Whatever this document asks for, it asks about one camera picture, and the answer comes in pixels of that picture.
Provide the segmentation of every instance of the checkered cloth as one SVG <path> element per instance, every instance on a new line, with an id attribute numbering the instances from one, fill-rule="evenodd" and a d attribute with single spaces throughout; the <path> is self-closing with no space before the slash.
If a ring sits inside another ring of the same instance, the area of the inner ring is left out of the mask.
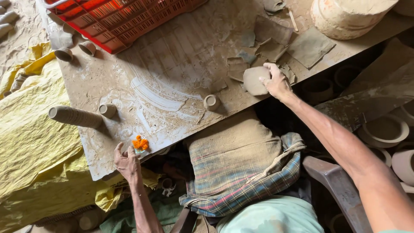
<path id="1" fill-rule="evenodd" d="M 208 217 L 229 215 L 288 188 L 299 178 L 300 150 L 306 147 L 297 133 L 273 135 L 251 109 L 186 143 L 195 178 L 179 201 Z"/>

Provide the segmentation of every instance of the clay-covered table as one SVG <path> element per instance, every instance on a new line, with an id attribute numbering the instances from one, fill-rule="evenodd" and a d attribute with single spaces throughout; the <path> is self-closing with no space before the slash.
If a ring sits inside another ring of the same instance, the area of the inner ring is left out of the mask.
<path id="1" fill-rule="evenodd" d="M 312 26 L 311 0 L 287 0 L 299 34 Z M 272 20 L 292 27 L 282 12 Z M 72 49 L 75 61 L 60 61 L 71 105 L 96 112 L 112 102 L 119 117 L 104 119 L 99 130 L 79 127 L 93 180 L 116 170 L 113 150 L 136 135 L 149 140 L 150 153 L 184 139 L 266 97 L 254 97 L 240 83 L 226 77 L 226 59 L 241 49 L 241 32 L 253 28 L 256 15 L 267 15 L 262 0 L 209 0 L 193 12 L 180 15 L 139 38 L 132 47 L 110 55 L 99 49 L 95 57 Z M 368 34 L 336 46 L 310 70 L 290 55 L 287 62 L 300 82 L 414 25 L 414 18 L 388 13 Z M 225 79 L 227 87 L 216 95 L 223 103 L 217 113 L 203 107 L 207 87 Z M 151 154 L 143 154 L 143 160 Z"/>

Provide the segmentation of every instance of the hand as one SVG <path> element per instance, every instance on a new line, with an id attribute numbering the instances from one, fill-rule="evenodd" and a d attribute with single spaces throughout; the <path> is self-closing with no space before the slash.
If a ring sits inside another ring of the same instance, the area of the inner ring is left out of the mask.
<path id="1" fill-rule="evenodd" d="M 121 148 L 124 143 L 119 143 L 115 150 L 115 166 L 116 169 L 124 176 L 128 183 L 137 182 L 141 180 L 141 163 L 140 155 L 135 154 L 133 146 L 128 147 L 128 152 L 121 153 Z"/>
<path id="2" fill-rule="evenodd" d="M 264 67 L 270 70 L 272 75 L 271 79 L 259 77 L 259 80 L 265 85 L 269 93 L 284 103 L 286 98 L 289 98 L 293 94 L 292 87 L 289 84 L 289 80 L 280 72 L 279 68 L 274 63 L 266 62 L 263 64 Z"/>

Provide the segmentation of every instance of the plastic crate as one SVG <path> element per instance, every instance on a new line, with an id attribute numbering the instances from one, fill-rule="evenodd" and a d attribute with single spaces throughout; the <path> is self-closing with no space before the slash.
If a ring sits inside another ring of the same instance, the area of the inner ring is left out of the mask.
<path id="1" fill-rule="evenodd" d="M 41 0 L 44 7 L 110 54 L 207 0 Z"/>

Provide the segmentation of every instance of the yellow plastic sheet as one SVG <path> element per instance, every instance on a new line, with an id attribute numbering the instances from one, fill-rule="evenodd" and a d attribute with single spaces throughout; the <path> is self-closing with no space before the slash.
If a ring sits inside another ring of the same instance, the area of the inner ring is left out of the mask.
<path id="1" fill-rule="evenodd" d="M 33 76 L 3 98 L 19 73 Z M 48 118 L 52 106 L 70 105 L 50 42 L 4 74 L 0 94 L 0 233 L 94 203 L 116 207 L 122 188 L 92 181 L 77 127 Z M 159 175 L 143 173 L 154 188 Z"/>

